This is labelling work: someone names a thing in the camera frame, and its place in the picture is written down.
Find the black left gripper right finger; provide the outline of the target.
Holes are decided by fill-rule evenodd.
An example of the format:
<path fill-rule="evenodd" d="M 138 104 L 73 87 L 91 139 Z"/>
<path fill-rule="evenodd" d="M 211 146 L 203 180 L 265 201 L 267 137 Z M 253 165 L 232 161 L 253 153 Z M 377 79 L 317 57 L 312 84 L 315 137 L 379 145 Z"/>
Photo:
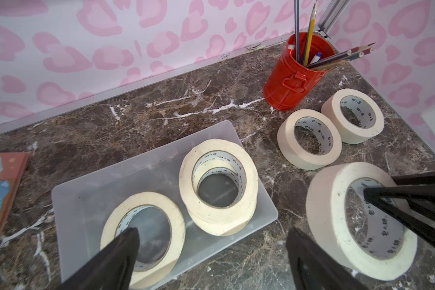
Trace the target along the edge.
<path fill-rule="evenodd" d="M 366 289 L 307 234 L 295 227 L 288 232 L 286 249 L 297 290 Z"/>

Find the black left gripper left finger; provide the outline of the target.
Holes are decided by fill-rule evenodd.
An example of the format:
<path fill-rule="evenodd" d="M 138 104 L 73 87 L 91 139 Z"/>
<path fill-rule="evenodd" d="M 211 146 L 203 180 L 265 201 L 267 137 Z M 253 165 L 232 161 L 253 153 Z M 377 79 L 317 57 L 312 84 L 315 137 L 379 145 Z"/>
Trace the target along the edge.
<path fill-rule="evenodd" d="M 139 248 L 138 230 L 128 228 L 57 289 L 127 290 Z"/>

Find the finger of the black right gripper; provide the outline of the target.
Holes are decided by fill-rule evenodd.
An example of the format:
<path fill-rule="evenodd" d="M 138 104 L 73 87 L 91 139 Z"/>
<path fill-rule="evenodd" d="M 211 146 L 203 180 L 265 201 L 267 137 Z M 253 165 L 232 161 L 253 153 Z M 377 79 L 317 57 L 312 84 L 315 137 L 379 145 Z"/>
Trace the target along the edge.
<path fill-rule="evenodd" d="M 364 199 L 435 248 L 435 172 L 392 180 L 394 187 L 364 190 Z"/>

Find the cream art tape roll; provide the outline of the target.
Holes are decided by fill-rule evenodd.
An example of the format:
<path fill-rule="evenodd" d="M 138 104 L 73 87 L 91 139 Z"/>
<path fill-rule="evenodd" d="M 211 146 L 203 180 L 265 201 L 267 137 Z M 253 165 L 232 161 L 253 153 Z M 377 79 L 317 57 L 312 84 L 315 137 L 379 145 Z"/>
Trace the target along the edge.
<path fill-rule="evenodd" d="M 384 116 L 367 94 L 354 89 L 341 89 L 324 102 L 321 113 L 328 117 L 343 142 L 363 143 L 384 129 Z"/>
<path fill-rule="evenodd" d="M 225 175 L 237 186 L 236 199 L 226 207 L 205 202 L 198 195 L 211 175 Z M 259 177 L 250 155 L 234 142 L 210 139 L 192 148 L 180 169 L 181 198 L 193 222 L 214 236 L 230 236 L 252 219 L 257 205 Z"/>
<path fill-rule="evenodd" d="M 178 206 L 162 194 L 132 195 L 109 216 L 100 248 L 129 228 L 138 231 L 140 241 L 130 287 L 145 289 L 165 278 L 176 265 L 186 237 L 184 218 Z"/>
<path fill-rule="evenodd" d="M 312 132 L 320 145 L 318 154 L 310 153 L 296 139 L 295 128 Z M 277 133 L 279 149 L 294 166 L 303 170 L 316 170 L 335 162 L 341 154 L 342 140 L 339 131 L 325 115 L 312 109 L 293 112 Z"/>
<path fill-rule="evenodd" d="M 395 187 L 385 171 L 370 163 L 348 163 L 322 169 L 311 181 L 306 197 L 306 215 L 315 241 L 337 263 L 371 278 L 391 281 L 413 264 L 418 237 L 399 221 L 373 204 L 363 201 L 367 236 L 358 243 L 350 234 L 346 195 L 353 189 Z"/>

